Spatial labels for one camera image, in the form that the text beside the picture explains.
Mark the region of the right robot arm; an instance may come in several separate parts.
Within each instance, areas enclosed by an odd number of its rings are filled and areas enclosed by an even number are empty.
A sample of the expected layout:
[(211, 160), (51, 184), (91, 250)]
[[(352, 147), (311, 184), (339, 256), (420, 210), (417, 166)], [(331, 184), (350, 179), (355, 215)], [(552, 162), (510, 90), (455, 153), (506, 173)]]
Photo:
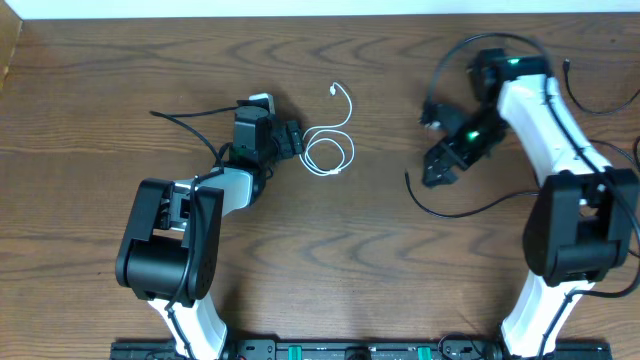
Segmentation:
[(556, 337), (576, 302), (597, 296), (595, 284), (625, 262), (639, 179), (631, 169), (614, 168), (584, 136), (545, 56), (485, 49), (467, 73), (480, 104), (476, 112), (425, 101), (422, 123), (445, 135), (424, 156), (423, 184), (454, 183), (455, 168), (469, 169), (511, 129), (540, 187), (523, 233), (527, 279), (489, 355), (593, 359), (596, 346), (563, 349)]

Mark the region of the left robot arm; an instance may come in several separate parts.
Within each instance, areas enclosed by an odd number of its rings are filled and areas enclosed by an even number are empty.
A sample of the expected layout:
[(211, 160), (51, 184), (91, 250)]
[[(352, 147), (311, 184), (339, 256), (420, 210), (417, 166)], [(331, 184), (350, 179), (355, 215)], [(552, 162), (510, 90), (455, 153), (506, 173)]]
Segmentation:
[(208, 173), (140, 183), (116, 258), (117, 282), (161, 314), (183, 359), (234, 356), (211, 291), (221, 220), (252, 205), (274, 166), (302, 151), (298, 123), (277, 118), (271, 95), (232, 110), (234, 139), (212, 151)]

